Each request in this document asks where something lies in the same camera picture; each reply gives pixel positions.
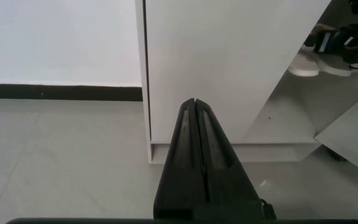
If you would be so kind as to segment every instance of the floor tile grout line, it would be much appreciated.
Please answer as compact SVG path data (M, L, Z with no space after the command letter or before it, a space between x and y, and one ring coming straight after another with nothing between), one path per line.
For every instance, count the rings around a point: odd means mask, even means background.
M37 118L35 119L34 125L31 127L31 129L35 128L35 125L37 125L37 121L38 121L40 115L41 115L41 111L38 112ZM7 180L5 186L4 186L4 188L3 188L3 190L2 190L2 192L1 192L1 194L0 194L0 201L1 201L2 196L4 195L4 192L5 192L6 188L7 188L7 185L8 185L9 182L11 181L11 177L12 177L12 175L13 175L13 172L16 170L16 166L18 165L20 159L22 158L22 155L23 155L23 153L24 153L24 151L25 151L25 149L26 149L26 147L27 147L29 141L30 141L30 138L29 138L28 140L26 140L26 142L23 144L23 148L22 148L22 150L21 150L20 153L19 153L19 158L17 158L17 161L16 161L16 163L15 163L15 166L13 167L13 169L12 169L10 175L9 175L9 178L8 178L8 180Z

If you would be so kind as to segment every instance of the white wall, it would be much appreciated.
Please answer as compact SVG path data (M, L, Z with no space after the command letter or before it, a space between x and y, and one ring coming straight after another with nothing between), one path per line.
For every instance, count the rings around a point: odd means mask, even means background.
M0 83L141 86L134 0L0 0Z

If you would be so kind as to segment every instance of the black baseboard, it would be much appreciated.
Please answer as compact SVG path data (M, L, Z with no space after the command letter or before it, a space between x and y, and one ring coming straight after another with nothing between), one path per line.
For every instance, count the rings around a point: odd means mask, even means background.
M142 101L142 88L0 84L0 99Z

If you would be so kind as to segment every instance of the black plastic part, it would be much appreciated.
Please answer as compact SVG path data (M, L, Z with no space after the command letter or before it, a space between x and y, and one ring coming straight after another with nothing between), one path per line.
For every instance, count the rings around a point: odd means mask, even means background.
M263 220L260 199L212 109L180 108L154 202L154 219Z
M212 109L196 101L209 217L262 220L262 203Z
M206 203L194 99L179 110L154 201L154 219L193 219L195 205Z

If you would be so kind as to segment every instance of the tiled floor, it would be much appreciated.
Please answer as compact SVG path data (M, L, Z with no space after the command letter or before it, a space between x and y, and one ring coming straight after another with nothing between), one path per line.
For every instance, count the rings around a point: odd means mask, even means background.
M142 103L0 100L0 223L17 217L152 218ZM278 218L358 218L358 168L317 151L244 164Z

